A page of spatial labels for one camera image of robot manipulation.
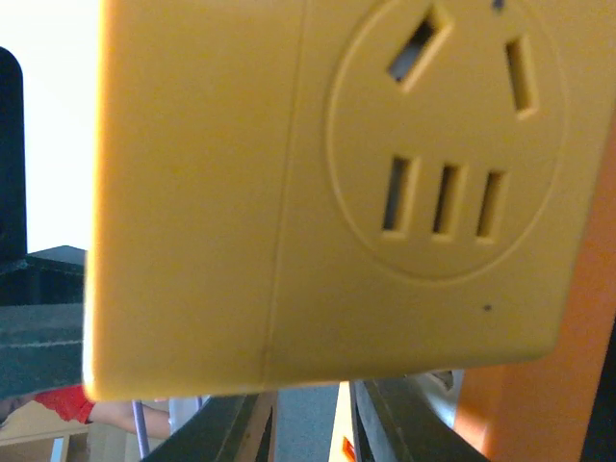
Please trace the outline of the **orange power strip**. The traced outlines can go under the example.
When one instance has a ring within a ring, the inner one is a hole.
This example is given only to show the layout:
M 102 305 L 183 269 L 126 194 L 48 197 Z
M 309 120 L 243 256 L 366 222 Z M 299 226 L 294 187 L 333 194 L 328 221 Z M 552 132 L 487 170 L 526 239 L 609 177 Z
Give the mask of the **orange power strip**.
M 615 139 L 609 137 L 557 345 L 464 373 L 454 430 L 492 461 L 577 461 L 615 318 Z

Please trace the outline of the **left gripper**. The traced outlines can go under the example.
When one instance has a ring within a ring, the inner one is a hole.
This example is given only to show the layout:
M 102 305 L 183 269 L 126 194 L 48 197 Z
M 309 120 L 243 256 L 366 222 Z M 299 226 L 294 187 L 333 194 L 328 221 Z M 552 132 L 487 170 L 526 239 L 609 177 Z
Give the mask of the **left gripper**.
M 27 249 L 23 72 L 1 51 L 1 397 L 78 384 L 86 253 Z

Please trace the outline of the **yellow cube socket adapter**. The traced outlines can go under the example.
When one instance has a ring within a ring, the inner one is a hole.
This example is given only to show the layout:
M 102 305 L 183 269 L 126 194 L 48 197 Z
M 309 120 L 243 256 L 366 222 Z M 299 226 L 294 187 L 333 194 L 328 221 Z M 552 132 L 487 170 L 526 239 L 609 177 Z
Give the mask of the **yellow cube socket adapter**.
M 534 359 L 615 107 L 611 1 L 104 1 L 83 380 Z

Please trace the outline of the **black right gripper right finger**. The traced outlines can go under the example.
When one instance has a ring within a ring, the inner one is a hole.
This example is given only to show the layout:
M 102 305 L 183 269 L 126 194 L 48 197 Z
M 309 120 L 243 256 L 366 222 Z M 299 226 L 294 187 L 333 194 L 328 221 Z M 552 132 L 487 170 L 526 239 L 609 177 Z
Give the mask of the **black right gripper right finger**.
M 350 383 L 358 461 L 485 461 L 404 378 Z

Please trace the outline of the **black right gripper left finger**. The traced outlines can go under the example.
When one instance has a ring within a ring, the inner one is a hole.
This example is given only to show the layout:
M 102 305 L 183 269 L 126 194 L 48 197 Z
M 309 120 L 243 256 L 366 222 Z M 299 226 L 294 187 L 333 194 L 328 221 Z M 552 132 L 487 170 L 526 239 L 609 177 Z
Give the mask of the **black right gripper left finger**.
M 211 398 L 145 457 L 150 462 L 272 461 L 275 392 Z

